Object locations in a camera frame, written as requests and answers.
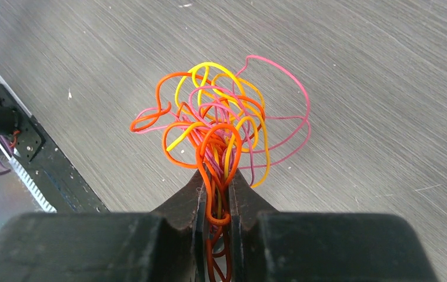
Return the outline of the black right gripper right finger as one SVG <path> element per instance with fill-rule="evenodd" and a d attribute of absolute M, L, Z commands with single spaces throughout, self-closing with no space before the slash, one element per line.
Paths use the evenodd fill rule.
<path fill-rule="evenodd" d="M 278 211 L 237 172 L 229 185 L 235 281 L 436 281 L 412 226 L 384 213 Z"/>

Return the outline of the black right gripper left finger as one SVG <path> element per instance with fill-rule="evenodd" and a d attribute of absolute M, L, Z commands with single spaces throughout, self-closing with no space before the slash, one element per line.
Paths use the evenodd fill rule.
<path fill-rule="evenodd" d="M 148 213 L 25 213 L 0 231 L 0 281 L 204 281 L 200 173 Z"/>

